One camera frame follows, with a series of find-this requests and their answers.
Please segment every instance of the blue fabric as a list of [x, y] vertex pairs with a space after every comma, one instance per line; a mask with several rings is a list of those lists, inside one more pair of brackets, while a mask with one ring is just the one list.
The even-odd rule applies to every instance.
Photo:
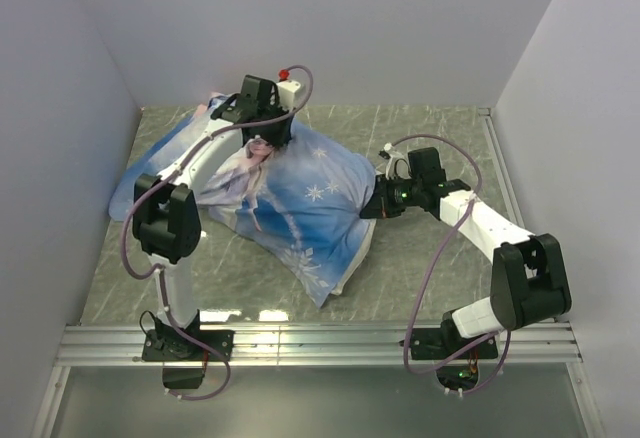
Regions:
[[[178, 124], [181, 130], [127, 170], [110, 206], [114, 220], [131, 206], [137, 176], [168, 166], [197, 139], [206, 119], [202, 125], [198, 117]], [[369, 249], [375, 221], [358, 214], [371, 197], [376, 172], [363, 156], [295, 119], [291, 133], [280, 150], [260, 140], [248, 143], [196, 199], [213, 219], [278, 257], [319, 307], [330, 293], [341, 292]]]

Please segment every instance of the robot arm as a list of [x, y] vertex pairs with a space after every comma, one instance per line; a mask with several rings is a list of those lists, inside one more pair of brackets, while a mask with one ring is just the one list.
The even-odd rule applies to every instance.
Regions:
[[[192, 293], [191, 254], [201, 233], [196, 197], [220, 166], [250, 139], [262, 137], [278, 148], [290, 139], [292, 117], [272, 125], [261, 121], [285, 115], [301, 101], [305, 87], [285, 76], [279, 83], [246, 76], [241, 92], [230, 96], [211, 114], [203, 134], [183, 155], [162, 170], [158, 176], [142, 175], [136, 181], [134, 200], [153, 186], [177, 175], [151, 195], [133, 216], [133, 235], [142, 245], [152, 265], [162, 265], [167, 301], [171, 315], [183, 330], [197, 334], [199, 313]], [[244, 124], [215, 136], [215, 132], [230, 125]], [[156, 334], [171, 335], [171, 323], [166, 316], [160, 278], [156, 273], [159, 309]]]
[[[391, 147], [381, 155], [397, 159]], [[569, 311], [571, 295], [555, 238], [514, 225], [479, 200], [466, 183], [447, 180], [437, 149], [414, 150], [407, 158], [410, 178], [378, 175], [360, 217], [393, 218], [419, 206], [455, 226], [473, 199], [473, 210], [459, 231], [492, 263], [490, 296], [443, 316], [441, 330], [450, 351], [479, 335], [513, 331]]]

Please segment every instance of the gray floor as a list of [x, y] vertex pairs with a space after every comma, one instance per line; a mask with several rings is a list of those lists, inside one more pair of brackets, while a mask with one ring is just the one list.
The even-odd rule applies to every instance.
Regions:
[[[191, 111], [147, 108], [131, 160]], [[478, 160], [485, 179], [481, 197], [506, 216], [482, 119], [474, 108], [311, 106], [299, 119], [367, 156], [380, 168], [383, 160], [377, 153], [388, 141], [420, 132], [448, 137]], [[427, 146], [427, 141], [417, 140], [410, 146]], [[473, 186], [476, 179], [464, 158], [444, 145], [436, 146], [448, 176], [461, 177]], [[263, 310], [279, 310], [297, 322], [404, 320], [428, 261], [447, 231], [446, 226], [418, 210], [380, 221], [371, 250], [343, 295], [330, 297], [322, 309], [317, 309], [275, 257], [212, 222], [206, 214], [201, 216], [207, 236], [194, 257], [196, 300], [202, 310], [232, 311], [234, 319], [239, 320], [257, 320]], [[155, 311], [157, 307], [153, 281], [137, 282], [124, 271], [118, 255], [119, 232], [120, 224], [111, 223], [84, 310], [85, 324], [133, 324], [142, 311]], [[148, 260], [133, 240], [130, 256], [138, 269], [148, 268]], [[489, 262], [464, 238], [457, 237], [436, 269], [420, 317], [439, 318], [444, 311], [486, 296], [489, 278]]]
[[[221, 373], [208, 371], [207, 385]], [[562, 364], [506, 365], [504, 376], [462, 400], [444, 396], [433, 374], [400, 367], [234, 368], [231, 384], [210, 401], [179, 403], [162, 393], [157, 368], [74, 368], [52, 436], [587, 436]]]

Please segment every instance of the cable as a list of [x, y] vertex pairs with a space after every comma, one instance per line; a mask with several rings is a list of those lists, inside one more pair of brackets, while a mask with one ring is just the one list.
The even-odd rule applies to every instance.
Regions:
[[[439, 363], [437, 363], [435, 365], [432, 365], [432, 366], [429, 366], [429, 367], [427, 367], [425, 369], [416, 370], [409, 363], [409, 349], [410, 349], [410, 343], [411, 343], [411, 335], [413, 333], [413, 329], [415, 327], [416, 320], [418, 318], [418, 313], [420, 311], [420, 306], [422, 305], [422, 300], [424, 299], [425, 291], [427, 290], [427, 285], [429, 284], [429, 281], [431, 280], [431, 277], [433, 275], [433, 270], [435, 269], [438, 261], [440, 260], [440, 257], [442, 256], [442, 253], [446, 249], [447, 245], [449, 245], [449, 243], [451, 242], [451, 239], [453, 238], [453, 236], [462, 227], [462, 225], [467, 220], [467, 218], [469, 218], [469, 216], [471, 216], [471, 213], [473, 211], [473, 206], [474, 206], [474, 204], [476, 202], [476, 197], [478, 196], [478, 193], [480, 193], [480, 191], [482, 190], [482, 184], [483, 184], [482, 172], [480, 171], [480, 167], [478, 166], [478, 163], [476, 163], [476, 161], [473, 159], [473, 157], [469, 153], [467, 153], [463, 148], [458, 146], [453, 141], [448, 140], [447, 138], [443, 138], [441, 136], [431, 135], [431, 134], [427, 134], [427, 133], [418, 133], [418, 134], [414, 134], [414, 135], [405, 136], [404, 138], [400, 138], [399, 140], [396, 140], [393, 143], [391, 143], [391, 146], [397, 146], [400, 143], [403, 143], [403, 142], [408, 141], [408, 140], [413, 140], [413, 139], [416, 139], [416, 138], [428, 138], [428, 139], [432, 139], [432, 140], [436, 140], [436, 141], [441, 141], [441, 142], [446, 143], [447, 145], [451, 146], [452, 148], [454, 148], [455, 150], [460, 152], [467, 159], [467, 161], [469, 161], [469, 163], [471, 164], [472, 168], [474, 169], [474, 171], [476, 173], [476, 176], [477, 176], [477, 179], [478, 179], [478, 181], [476, 183], [476, 186], [475, 186], [475, 188], [473, 190], [472, 199], [469, 200], [469, 204], [467, 205], [467, 209], [465, 210], [465, 212], [462, 215], [462, 217], [458, 220], [458, 222], [451, 228], [451, 230], [449, 230], [449, 233], [447, 233], [447, 235], [444, 237], [444, 239], [440, 242], [440, 245], [438, 246], [438, 249], [437, 249], [436, 253], [433, 255], [433, 258], [431, 259], [431, 262], [429, 263], [427, 271], [426, 271], [426, 273], [424, 275], [424, 278], [422, 280], [422, 283], [420, 285], [420, 290], [418, 291], [418, 295], [416, 296], [416, 301], [414, 303], [413, 309], [411, 310], [411, 315], [410, 315], [410, 318], [409, 318], [409, 324], [407, 325], [407, 331], [405, 333], [404, 343], [403, 343], [403, 346], [402, 346], [402, 360], [403, 360], [403, 363], [404, 363], [404, 367], [406, 368], [407, 371], [409, 371], [410, 373], [416, 374], [416, 375], [424, 375], [426, 373], [432, 373], [432, 372], [434, 372], [436, 370], [439, 370], [443, 366], [446, 366], [449, 362], [451, 362], [451, 361], [455, 360], [456, 358], [458, 358], [459, 356], [463, 355], [468, 350], [471, 350], [471, 349], [475, 348], [480, 343], [483, 343], [484, 341], [487, 341], [489, 338], [495, 337], [498, 333], [497, 332], [493, 332], [493, 333], [487, 333], [485, 335], [482, 335], [482, 336], [476, 338], [475, 340], [473, 340], [471, 343], [469, 343], [466, 346], [462, 347], [461, 349], [459, 349], [455, 353], [453, 353], [451, 356], [449, 356], [449, 357], [445, 358], [444, 360], [440, 361]], [[474, 391], [478, 391], [478, 390], [484, 388], [487, 384], [489, 384], [498, 375], [498, 373], [500, 372], [500, 369], [504, 365], [504, 362], [505, 362], [505, 360], [507, 358], [507, 353], [509, 351], [510, 342], [511, 342], [511, 332], [507, 332], [507, 339], [505, 341], [504, 350], [502, 351], [502, 356], [500, 357], [500, 360], [498, 361], [498, 364], [496, 365], [496, 367], [493, 370], [493, 372], [489, 375], [489, 377], [485, 381], [483, 381], [481, 384], [475, 386], [471, 390], [465, 391], [464, 394], [473, 393]]]
[[205, 343], [202, 343], [201, 341], [193, 338], [192, 336], [189, 336], [187, 333], [185, 333], [180, 328], [180, 326], [176, 322], [175, 318], [173, 317], [173, 314], [171, 313], [171, 307], [170, 307], [168, 296], [167, 296], [167, 284], [166, 284], [166, 281], [165, 281], [164, 266], [163, 265], [161, 265], [160, 263], [155, 263], [149, 270], [147, 270], [144, 273], [138, 273], [136, 270], [133, 269], [133, 267], [131, 266], [131, 262], [129, 261], [129, 257], [127, 256], [127, 234], [129, 232], [129, 226], [131, 224], [133, 216], [138, 211], [140, 206], [142, 206], [142, 204], [146, 200], [148, 200], [149, 197], [151, 197], [154, 193], [156, 193], [158, 190], [160, 190], [162, 187], [164, 187], [167, 183], [171, 182], [172, 180], [174, 180], [175, 178], [180, 176], [180, 174], [182, 173], [182, 170], [188, 165], [189, 161], [191, 161], [191, 159], [208, 142], [212, 141], [217, 136], [219, 136], [219, 135], [221, 135], [223, 133], [226, 133], [227, 131], [238, 130], [238, 129], [242, 129], [242, 128], [250, 128], [250, 127], [251, 128], [255, 128], [255, 127], [258, 127], [258, 126], [273, 125], [275, 123], [279, 123], [281, 121], [288, 120], [289, 118], [292, 118], [296, 113], [298, 113], [298, 111], [300, 111], [302, 108], [304, 108], [304, 106], [309, 101], [309, 98], [311, 97], [311, 93], [313, 92], [313, 74], [311, 73], [311, 70], [309, 68], [307, 68], [306, 66], [304, 66], [304, 65], [293, 65], [293, 66], [290, 66], [290, 67], [284, 69], [284, 71], [287, 71], [287, 72], [289, 72], [291, 70], [302, 70], [302, 71], [304, 71], [307, 74], [307, 79], [309, 81], [308, 85], [307, 85], [307, 92], [306, 92], [304, 98], [302, 99], [302, 101], [300, 102], [300, 105], [298, 107], [292, 109], [291, 111], [285, 113], [282, 116], [279, 116], [277, 118], [272, 118], [270, 120], [265, 120], [265, 121], [260, 121], [260, 122], [250, 122], [250, 123], [239, 123], [239, 124], [234, 124], [234, 125], [230, 125], [230, 126], [225, 126], [224, 128], [220, 128], [219, 130], [216, 130], [213, 133], [211, 133], [211, 135], [203, 138], [202, 140], [197, 142], [193, 146], [193, 148], [191, 148], [189, 153], [187, 153], [187, 155], [179, 163], [177, 169], [173, 173], [171, 173], [165, 179], [161, 180], [160, 182], [158, 182], [157, 184], [152, 186], [149, 190], [147, 190], [145, 193], [143, 193], [142, 196], [140, 196], [140, 198], [138, 198], [133, 203], [133, 206], [128, 211], [128, 213], [127, 213], [127, 215], [126, 215], [126, 217], [124, 219], [124, 223], [122, 225], [122, 231], [120, 232], [120, 258], [122, 260], [122, 264], [123, 264], [125, 270], [127, 270], [127, 273], [129, 273], [136, 280], [144, 280], [146, 278], [149, 278], [154, 272], [157, 271], [158, 272], [158, 282], [159, 282], [159, 285], [160, 285], [160, 295], [161, 295], [161, 299], [162, 299], [162, 306], [165, 309], [165, 314], [167, 316], [167, 319], [169, 320], [169, 323], [173, 327], [173, 329], [176, 331], [176, 333], [178, 333], [178, 335], [180, 335], [185, 340], [187, 340], [187, 341], [199, 346], [203, 350], [209, 352], [211, 355], [216, 356], [220, 361], [222, 361], [224, 363], [224, 366], [226, 368], [226, 372], [227, 372], [226, 373], [226, 377], [225, 377], [222, 385], [220, 385], [220, 387], [218, 387], [218, 389], [216, 389], [215, 391], [213, 391], [211, 393], [208, 393], [206, 395], [201, 395], [201, 396], [182, 395], [182, 394], [180, 394], [178, 392], [175, 392], [173, 390], [169, 391], [169, 394], [177, 397], [178, 399], [182, 399], [182, 400], [185, 400], [185, 401], [202, 401], [202, 400], [206, 400], [206, 399], [209, 399], [209, 398], [213, 398], [216, 395], [219, 395], [220, 393], [222, 393], [222, 391], [225, 389], [225, 387], [229, 383], [229, 380], [231, 379], [231, 366], [229, 365], [229, 361], [227, 360], [227, 358], [224, 355], [222, 355], [220, 352], [214, 350], [210, 346], [206, 345]]
[[138, 325], [140, 325], [140, 329], [142, 330], [142, 332], [144, 333], [144, 336], [146, 336], [147, 338], [149, 338], [149, 332], [147, 330], [144, 329], [144, 326], [142, 326], [142, 319], [144, 318], [144, 315], [149, 314], [151, 315], [151, 319], [154, 321], [156, 321], [156, 315], [154, 315], [153, 313], [151, 313], [149, 310], [144, 310], [142, 312], [142, 314], [140, 315], [140, 318], [138, 319]]

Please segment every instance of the snowflake print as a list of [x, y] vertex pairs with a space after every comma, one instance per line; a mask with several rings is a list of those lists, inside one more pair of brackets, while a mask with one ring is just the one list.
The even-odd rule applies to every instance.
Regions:
[[315, 150], [313, 150], [313, 156], [315, 156], [316, 158], [326, 158], [327, 152], [322, 148], [316, 148]]
[[305, 196], [311, 198], [311, 201], [321, 200], [323, 191], [318, 188], [318, 185], [313, 185], [311, 188], [307, 186], [307, 194]]
[[330, 181], [329, 183], [327, 183], [327, 187], [325, 188], [325, 191], [328, 191], [333, 195], [336, 191], [338, 191], [338, 184], [334, 183], [333, 181]]

